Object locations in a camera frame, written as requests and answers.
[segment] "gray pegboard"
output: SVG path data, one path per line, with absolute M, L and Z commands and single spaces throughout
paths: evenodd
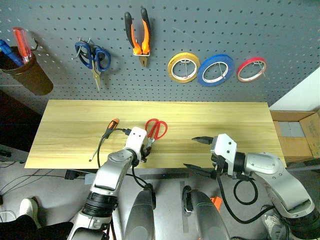
M 152 28 L 148 68 L 132 55 L 123 20 L 129 11 L 141 40 L 142 6 Z M 2 0 L 1 39 L 13 46 L 12 27 L 27 29 L 30 43 L 35 45 L 32 37 L 40 43 L 35 54 L 54 89 L 46 96 L 35 96 L 1 73 L 0 90 L 40 113 L 48 99 L 271 105 L 319 66 L 318 8 L 317 0 Z M 111 67 L 101 75 L 100 92 L 90 70 L 71 60 L 77 37 L 91 37 L 111 53 Z M 180 84 L 167 74 L 168 61 L 180 52 L 196 54 L 201 63 L 213 55 L 228 54 L 236 68 L 261 56 L 268 69 L 266 77 L 251 83 L 239 82 L 234 71 L 215 87 L 204 87 L 196 79 Z

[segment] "wooden table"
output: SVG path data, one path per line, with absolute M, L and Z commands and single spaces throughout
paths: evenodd
M 151 118 L 167 123 L 166 135 L 152 145 L 139 168 L 184 168 L 183 163 L 211 168 L 210 146 L 191 138 L 222 133 L 237 142 L 240 152 L 270 152 L 285 162 L 264 102 L 49 100 L 25 167 L 98 168 L 97 157 L 92 162 L 89 158 L 113 118 L 120 119 L 119 128 L 144 128 Z M 101 147 L 101 164 L 109 153 L 121 150 L 126 139 L 123 132 L 114 132 Z

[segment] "pen holder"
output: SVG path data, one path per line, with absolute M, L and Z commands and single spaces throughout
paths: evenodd
M 16 46 L 11 48 L 19 55 L 19 51 Z M 34 54 L 32 54 L 30 61 L 17 68 L 17 65 L 7 55 L 0 52 L 0 69 L 5 74 L 12 76 L 34 95 L 46 95 L 54 88 L 53 83 L 38 64 L 37 58 Z

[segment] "red tape roll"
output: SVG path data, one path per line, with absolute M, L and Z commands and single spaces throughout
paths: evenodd
M 249 64 L 252 64 L 252 63 L 259 64 L 259 65 L 260 65 L 260 68 L 261 68 L 261 71 L 259 71 L 256 75 L 253 75 L 253 76 L 248 77 L 248 78 L 240 77 L 241 71 L 242 71 L 246 66 L 248 66 Z M 267 70 L 267 62 L 266 62 L 266 60 L 265 60 L 263 57 L 256 56 L 256 57 L 250 58 L 250 59 L 246 60 L 244 63 L 242 63 L 242 64 L 238 67 L 238 69 L 237 69 L 237 71 L 236 71 L 236 75 L 237 75 L 238 80 L 239 80 L 240 82 L 250 83 L 250 82 L 252 82 L 252 81 L 260 78 L 260 76 L 263 75 L 266 70 Z

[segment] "sneaker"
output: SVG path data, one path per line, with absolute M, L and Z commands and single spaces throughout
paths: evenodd
M 28 215 L 33 219 L 36 227 L 39 229 L 41 228 L 41 225 L 38 221 L 38 209 L 39 207 L 35 200 L 32 198 L 25 198 L 20 203 L 19 216 Z
M 286 239 L 286 226 L 280 221 L 280 218 L 276 211 L 273 209 L 267 211 L 261 216 L 263 225 L 268 231 L 268 239 L 270 240 L 285 240 Z

